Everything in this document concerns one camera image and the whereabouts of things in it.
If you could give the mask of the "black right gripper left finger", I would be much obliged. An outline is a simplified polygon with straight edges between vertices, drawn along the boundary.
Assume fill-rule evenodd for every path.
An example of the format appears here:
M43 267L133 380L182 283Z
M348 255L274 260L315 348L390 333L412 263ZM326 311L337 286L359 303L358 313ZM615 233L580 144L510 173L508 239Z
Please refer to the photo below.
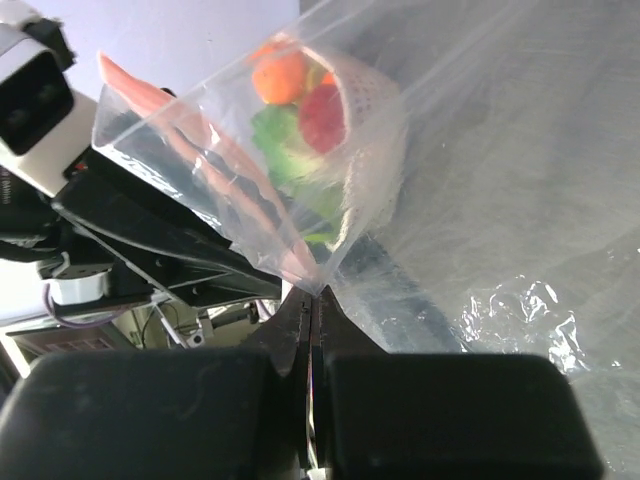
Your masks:
M1 411L5 479L299 479L311 299L229 348L51 353Z

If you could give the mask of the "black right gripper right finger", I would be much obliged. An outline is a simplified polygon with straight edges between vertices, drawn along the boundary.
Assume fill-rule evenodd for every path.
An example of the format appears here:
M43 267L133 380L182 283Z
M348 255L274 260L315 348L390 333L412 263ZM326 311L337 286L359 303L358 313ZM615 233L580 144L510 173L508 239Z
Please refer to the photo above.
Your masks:
M600 479L566 377L531 354L388 353L325 290L314 426L333 479Z

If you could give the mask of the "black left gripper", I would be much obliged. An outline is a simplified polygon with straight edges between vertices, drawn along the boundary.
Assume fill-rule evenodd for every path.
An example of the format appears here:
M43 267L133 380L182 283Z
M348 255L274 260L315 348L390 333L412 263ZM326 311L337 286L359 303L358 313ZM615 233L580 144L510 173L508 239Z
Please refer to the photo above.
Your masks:
M95 152L88 119L67 119L54 133L65 180L51 206L61 219L65 262L53 278L106 273L110 297L157 289L194 308L279 298L279 279L251 267L186 207Z

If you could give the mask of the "orange toy fruit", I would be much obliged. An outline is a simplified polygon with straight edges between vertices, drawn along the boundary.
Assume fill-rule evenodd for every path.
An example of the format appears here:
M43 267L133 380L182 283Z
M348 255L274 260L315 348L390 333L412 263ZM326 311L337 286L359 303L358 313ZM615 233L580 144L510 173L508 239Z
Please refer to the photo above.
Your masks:
M298 49L282 42L268 43L257 50L252 83L266 104L294 103L305 92L308 63Z

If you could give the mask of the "clear zip top bag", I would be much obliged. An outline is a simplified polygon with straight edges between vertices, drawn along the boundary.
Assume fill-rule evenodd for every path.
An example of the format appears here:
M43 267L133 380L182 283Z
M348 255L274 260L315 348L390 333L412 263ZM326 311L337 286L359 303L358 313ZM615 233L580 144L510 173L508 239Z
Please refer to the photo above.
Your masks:
M252 141L267 105L251 56L282 42L333 49L397 83L407 113L391 220L331 250L310 244ZM333 77L309 59L303 98ZM173 96L98 58L112 157L143 129L190 164L225 165L213 229L255 269L311 299L331 290L388 353L531 354L569 382L604 465L639 475L639 5L635 1L324 1Z

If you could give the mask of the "green toy lettuce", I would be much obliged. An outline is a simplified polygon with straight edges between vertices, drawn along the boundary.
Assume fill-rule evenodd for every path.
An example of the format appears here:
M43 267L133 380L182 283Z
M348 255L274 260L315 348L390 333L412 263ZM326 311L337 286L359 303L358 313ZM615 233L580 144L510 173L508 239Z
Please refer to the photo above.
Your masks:
M342 185L326 176L323 157L302 138L297 108L267 105L252 117L251 126L268 178L305 241L334 243L342 219Z

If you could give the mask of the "red toy apple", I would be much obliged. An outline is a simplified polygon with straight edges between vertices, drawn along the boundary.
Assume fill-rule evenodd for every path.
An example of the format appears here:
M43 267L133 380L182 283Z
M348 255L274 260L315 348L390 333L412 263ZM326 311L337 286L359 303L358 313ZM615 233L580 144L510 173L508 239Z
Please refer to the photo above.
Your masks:
M298 109L298 130L320 154L333 151L344 141L344 111L335 85L321 84L303 98Z

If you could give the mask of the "white perforated plastic basket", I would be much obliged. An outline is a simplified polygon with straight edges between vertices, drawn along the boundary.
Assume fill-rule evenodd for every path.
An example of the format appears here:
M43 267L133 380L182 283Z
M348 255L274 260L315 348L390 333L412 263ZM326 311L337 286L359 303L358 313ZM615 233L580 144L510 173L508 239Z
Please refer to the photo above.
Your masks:
M394 213L407 143L407 113L396 82L362 61L333 49L305 46L303 53L330 73L344 113L345 139L330 154L344 160L343 197L336 250L366 228L385 226Z

